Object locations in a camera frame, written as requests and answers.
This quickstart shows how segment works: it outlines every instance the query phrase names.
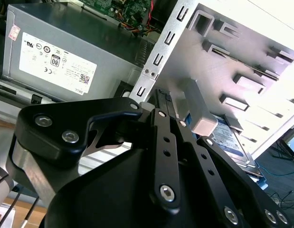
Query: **blue cable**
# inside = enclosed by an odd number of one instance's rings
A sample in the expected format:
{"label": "blue cable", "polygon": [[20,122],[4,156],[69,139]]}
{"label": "blue cable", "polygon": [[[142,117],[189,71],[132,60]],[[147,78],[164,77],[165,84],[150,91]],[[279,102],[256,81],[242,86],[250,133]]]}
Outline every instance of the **blue cable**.
{"label": "blue cable", "polygon": [[286,173],[286,174],[274,174],[274,173],[271,173],[269,172],[267,169],[265,169],[263,166],[260,165],[260,168],[262,168],[265,172],[267,172],[268,174],[270,175],[273,175],[273,176],[276,176],[276,177],[283,177],[283,176],[288,176],[288,175],[291,175],[291,174],[294,174],[294,172],[291,172],[291,173]]}

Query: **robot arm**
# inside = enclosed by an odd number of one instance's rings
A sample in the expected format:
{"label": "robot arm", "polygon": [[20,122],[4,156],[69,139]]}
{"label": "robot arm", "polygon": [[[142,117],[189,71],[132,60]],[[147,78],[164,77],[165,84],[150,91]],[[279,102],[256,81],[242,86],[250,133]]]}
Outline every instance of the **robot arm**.
{"label": "robot arm", "polygon": [[[86,151],[123,142],[132,148],[78,175]],[[48,206],[44,227],[292,227],[211,139],[130,98],[25,107],[7,164]]]}

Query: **barcode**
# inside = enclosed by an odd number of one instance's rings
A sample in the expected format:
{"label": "barcode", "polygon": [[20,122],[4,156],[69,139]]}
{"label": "barcode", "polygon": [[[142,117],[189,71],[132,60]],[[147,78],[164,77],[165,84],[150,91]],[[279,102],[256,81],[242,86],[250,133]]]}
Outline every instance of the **barcode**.
{"label": "barcode", "polygon": [[83,74],[80,75],[80,79],[79,79],[80,82],[87,85],[89,83],[89,80],[90,80],[90,77],[88,77],[87,75],[83,75]]}

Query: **green circuit board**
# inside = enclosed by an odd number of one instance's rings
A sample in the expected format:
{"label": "green circuit board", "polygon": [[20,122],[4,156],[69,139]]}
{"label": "green circuit board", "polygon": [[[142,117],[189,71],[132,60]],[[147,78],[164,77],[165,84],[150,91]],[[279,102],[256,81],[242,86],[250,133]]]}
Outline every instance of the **green circuit board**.
{"label": "green circuit board", "polygon": [[80,0],[85,5],[116,20],[122,14],[124,22],[137,28],[145,26],[151,6],[151,0]]}

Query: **white label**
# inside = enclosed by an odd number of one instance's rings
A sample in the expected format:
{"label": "white label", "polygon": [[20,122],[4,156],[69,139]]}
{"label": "white label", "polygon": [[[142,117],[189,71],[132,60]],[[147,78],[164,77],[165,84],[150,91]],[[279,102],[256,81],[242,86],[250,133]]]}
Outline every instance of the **white label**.
{"label": "white label", "polygon": [[243,157],[244,151],[234,133],[224,119],[216,118],[218,119],[218,125],[211,134],[212,140],[219,144],[224,151]]}
{"label": "white label", "polygon": [[83,95],[88,93],[97,65],[49,44],[22,34],[19,69]]}
{"label": "white label", "polygon": [[9,38],[16,41],[19,32],[20,32],[20,28],[17,27],[16,25],[13,25],[9,32]]}

